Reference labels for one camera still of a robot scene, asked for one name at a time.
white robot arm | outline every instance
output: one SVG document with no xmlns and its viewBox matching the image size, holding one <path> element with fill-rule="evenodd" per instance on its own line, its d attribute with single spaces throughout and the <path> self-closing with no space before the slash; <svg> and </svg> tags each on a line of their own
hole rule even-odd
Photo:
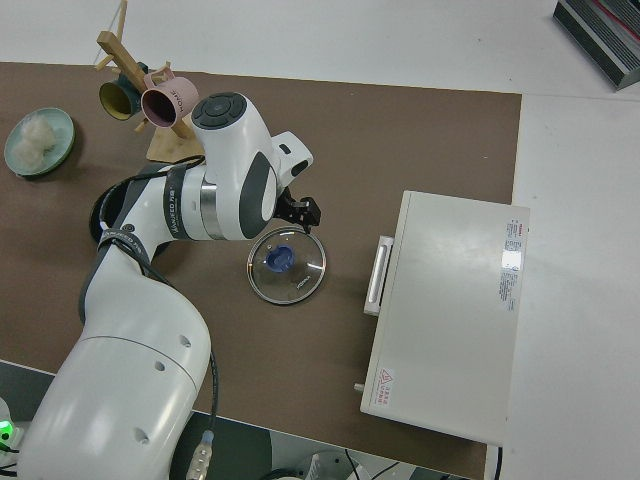
<svg viewBox="0 0 640 480">
<path fill-rule="evenodd" d="M 206 164 L 129 184 L 80 298 L 82 335 L 20 448 L 20 480 L 167 479 L 211 343 L 195 307 L 141 266 L 174 239 L 250 239 L 274 215 L 305 229 L 320 220 L 287 188 L 311 154 L 291 133 L 271 138 L 246 97 L 212 95 L 192 120 Z"/>
</svg>

warning label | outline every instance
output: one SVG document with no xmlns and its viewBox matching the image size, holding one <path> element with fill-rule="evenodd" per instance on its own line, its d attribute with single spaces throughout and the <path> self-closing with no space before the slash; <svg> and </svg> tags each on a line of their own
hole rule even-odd
<svg viewBox="0 0 640 480">
<path fill-rule="evenodd" d="M 502 269 L 498 295 L 505 310 L 514 311 L 517 305 L 516 287 L 522 270 L 522 241 L 524 224 L 518 219 L 507 223 L 504 249 L 502 251 Z"/>
<path fill-rule="evenodd" d="M 388 407 L 391 402 L 391 391 L 395 372 L 390 368 L 380 368 L 376 378 L 376 388 L 374 390 L 373 404 L 376 407 Z"/>
</svg>

black cable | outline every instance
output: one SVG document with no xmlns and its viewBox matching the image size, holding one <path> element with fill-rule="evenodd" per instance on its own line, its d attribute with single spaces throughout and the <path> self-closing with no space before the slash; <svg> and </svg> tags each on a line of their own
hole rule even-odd
<svg viewBox="0 0 640 480">
<path fill-rule="evenodd" d="M 211 365 L 211 377 L 213 381 L 213 388 L 211 392 L 211 416 L 209 417 L 209 430 L 213 432 L 213 428 L 216 423 L 216 417 L 218 416 L 218 364 L 216 362 L 216 356 L 211 349 L 209 355 L 209 364 Z"/>
<path fill-rule="evenodd" d="M 8 447 L 2 442 L 0 442 L 0 450 L 7 453 L 20 453 L 20 450 L 14 450 L 13 448 Z"/>
<path fill-rule="evenodd" d="M 500 471 L 502 470 L 502 447 L 498 447 L 498 463 L 496 464 L 496 474 L 493 477 L 493 480 L 500 479 Z"/>
<path fill-rule="evenodd" d="M 198 165 L 200 165 L 202 162 L 204 162 L 204 155 L 191 155 L 189 157 L 185 157 L 185 158 L 181 158 L 180 160 L 177 160 L 176 162 L 174 162 L 174 164 L 180 164 L 180 163 L 185 163 L 185 162 L 189 162 L 191 160 L 196 160 L 195 162 L 187 165 L 187 170 L 193 167 L 196 167 Z M 153 173 L 139 173 L 137 175 L 133 175 L 129 178 L 125 178 L 124 180 L 116 183 L 115 185 L 113 185 L 109 191 L 107 192 L 107 194 L 104 196 L 104 199 L 102 200 L 102 203 L 100 204 L 100 212 L 98 214 L 98 221 L 100 222 L 100 224 L 105 223 L 105 218 L 106 218 L 106 211 L 107 211 L 107 205 L 109 204 L 109 200 L 111 199 L 111 196 L 113 195 L 113 193 L 122 185 L 125 184 L 129 184 L 131 182 L 135 182 L 135 181 L 139 181 L 139 180 L 150 180 L 152 178 L 160 178 L 160 177 L 166 177 L 167 173 L 169 170 L 164 170 L 162 172 L 153 172 Z"/>
<path fill-rule="evenodd" d="M 385 468 L 384 470 L 380 470 L 378 473 L 376 473 L 373 477 L 371 477 L 371 480 L 375 480 L 376 478 L 378 478 L 380 475 L 382 475 L 383 473 L 388 472 L 389 470 L 391 470 L 393 467 L 396 467 L 400 464 L 400 462 L 396 462 L 393 465 L 389 465 L 387 468 Z"/>
<path fill-rule="evenodd" d="M 0 475 L 2 475 L 3 477 L 17 477 L 18 474 L 16 472 L 7 471 L 7 468 L 15 467 L 16 465 L 17 463 L 12 463 L 11 465 L 0 467 Z"/>
<path fill-rule="evenodd" d="M 347 454 L 347 458 L 349 459 L 349 463 L 351 464 L 351 468 L 353 469 L 353 473 L 356 474 L 356 479 L 360 480 L 360 475 L 358 475 L 358 471 L 356 470 L 356 466 L 353 463 L 353 460 L 351 460 L 351 455 L 349 455 L 349 450 L 347 450 L 346 448 L 344 449 L 344 453 Z"/>
<path fill-rule="evenodd" d="M 164 277 L 164 275 L 162 275 L 155 268 L 153 268 L 149 262 L 147 262 L 145 259 L 143 259 L 140 255 L 138 255 L 138 253 L 135 252 L 133 249 L 131 249 L 131 247 L 129 245 L 127 245 L 123 240 L 120 240 L 117 237 L 112 237 L 112 238 L 109 239 L 109 241 L 112 244 L 114 244 L 116 247 L 118 247 L 118 249 L 122 253 L 128 255 L 133 260 L 138 262 L 138 265 L 140 266 L 140 269 L 142 270 L 142 274 L 143 275 L 148 276 L 147 272 L 151 273 L 156 278 L 156 280 L 158 280 L 159 282 L 162 282 L 165 285 L 170 286 L 171 288 L 175 288 L 171 284 L 171 282 Z"/>
</svg>

mug handle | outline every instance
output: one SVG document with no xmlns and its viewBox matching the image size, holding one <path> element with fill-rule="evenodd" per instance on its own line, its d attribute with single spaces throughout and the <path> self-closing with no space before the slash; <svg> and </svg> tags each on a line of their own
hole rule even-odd
<svg viewBox="0 0 640 480">
<path fill-rule="evenodd" d="M 156 86 L 155 83 L 153 83 L 153 76 L 157 75 L 158 73 L 165 73 L 167 75 L 167 80 L 172 80 L 174 78 L 176 78 L 175 74 L 173 73 L 173 71 L 171 70 L 171 68 L 167 65 L 165 65 L 164 67 L 154 71 L 154 72 L 149 72 L 144 76 L 144 84 L 147 86 L 147 88 L 153 88 Z"/>
</svg>

glass lid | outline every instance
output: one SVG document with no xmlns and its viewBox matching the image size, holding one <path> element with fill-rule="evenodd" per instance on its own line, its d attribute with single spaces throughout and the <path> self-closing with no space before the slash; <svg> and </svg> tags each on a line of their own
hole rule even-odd
<svg viewBox="0 0 640 480">
<path fill-rule="evenodd" d="M 324 248 L 299 227 L 284 227 L 261 237 L 247 261 L 249 282 L 260 297 L 278 305 L 311 295 L 324 276 Z"/>
</svg>

